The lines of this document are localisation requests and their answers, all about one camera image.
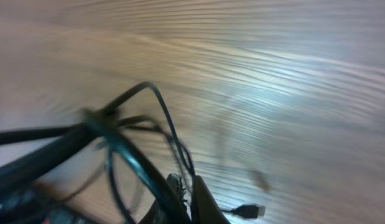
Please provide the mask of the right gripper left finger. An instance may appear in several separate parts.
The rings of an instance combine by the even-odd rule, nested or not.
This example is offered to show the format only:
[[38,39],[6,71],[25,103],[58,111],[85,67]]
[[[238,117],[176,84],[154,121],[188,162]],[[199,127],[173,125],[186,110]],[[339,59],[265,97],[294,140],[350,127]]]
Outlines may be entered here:
[[[170,173],[166,182],[175,194],[177,201],[183,205],[184,210],[187,210],[186,202],[184,198],[186,194],[186,188],[183,186],[182,176],[176,173]],[[172,202],[160,203],[157,199],[148,210],[148,212],[141,219],[139,224],[171,224],[169,216],[165,211],[166,206],[172,205]]]

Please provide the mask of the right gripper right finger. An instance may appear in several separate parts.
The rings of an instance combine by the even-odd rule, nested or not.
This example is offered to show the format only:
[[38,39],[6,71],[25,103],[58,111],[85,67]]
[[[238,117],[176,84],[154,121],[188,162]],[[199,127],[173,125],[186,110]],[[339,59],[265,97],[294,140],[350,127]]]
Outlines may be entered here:
[[193,224],[230,224],[199,175],[193,178],[190,209]]

